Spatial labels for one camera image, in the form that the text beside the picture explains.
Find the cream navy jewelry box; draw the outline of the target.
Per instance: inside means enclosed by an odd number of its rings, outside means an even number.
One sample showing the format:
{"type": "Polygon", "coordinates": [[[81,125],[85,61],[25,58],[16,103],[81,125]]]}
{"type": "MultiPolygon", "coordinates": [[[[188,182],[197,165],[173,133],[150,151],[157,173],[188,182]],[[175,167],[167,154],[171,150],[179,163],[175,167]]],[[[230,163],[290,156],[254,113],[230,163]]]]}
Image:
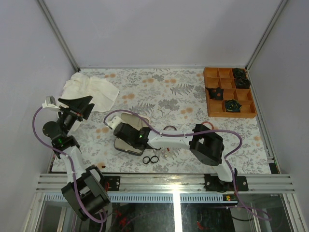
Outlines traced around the cream navy jewelry box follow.
{"type": "MultiPolygon", "coordinates": [[[[137,130],[140,130],[142,127],[148,127],[146,123],[143,122],[140,118],[129,113],[122,113],[120,118],[137,130]]],[[[134,156],[141,156],[143,154],[142,150],[131,147],[119,138],[115,139],[114,148],[118,151],[125,152],[134,156]]]]}

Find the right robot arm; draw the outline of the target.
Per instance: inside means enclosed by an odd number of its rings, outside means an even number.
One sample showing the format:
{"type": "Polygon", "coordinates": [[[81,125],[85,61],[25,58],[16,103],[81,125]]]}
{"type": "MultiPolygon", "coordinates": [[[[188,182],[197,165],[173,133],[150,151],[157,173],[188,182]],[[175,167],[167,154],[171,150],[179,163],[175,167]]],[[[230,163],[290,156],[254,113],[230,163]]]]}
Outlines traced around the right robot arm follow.
{"type": "Polygon", "coordinates": [[[202,164],[214,167],[224,190],[229,191],[237,186],[236,177],[224,161],[222,137],[203,124],[197,124],[192,131],[183,133],[176,130],[155,131],[149,127],[136,129],[123,121],[111,124],[110,127],[114,136],[140,151],[161,148],[189,150],[202,164]]]}

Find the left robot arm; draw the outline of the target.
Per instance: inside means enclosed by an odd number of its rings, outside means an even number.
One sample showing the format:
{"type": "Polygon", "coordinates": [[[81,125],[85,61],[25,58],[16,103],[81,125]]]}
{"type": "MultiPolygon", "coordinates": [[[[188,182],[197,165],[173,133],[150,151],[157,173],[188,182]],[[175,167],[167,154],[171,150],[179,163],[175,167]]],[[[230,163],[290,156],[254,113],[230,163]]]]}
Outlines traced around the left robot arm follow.
{"type": "Polygon", "coordinates": [[[97,219],[95,214],[111,202],[105,190],[106,179],[95,165],[84,167],[80,145],[69,134],[76,121],[89,118],[95,106],[92,99],[92,96],[59,99],[62,105],[57,106],[53,96],[46,97],[42,107],[57,111],[58,119],[45,123],[42,132],[51,139],[50,147],[65,163],[68,179],[61,192],[66,201],[81,220],[103,223],[106,218],[97,219]]]}

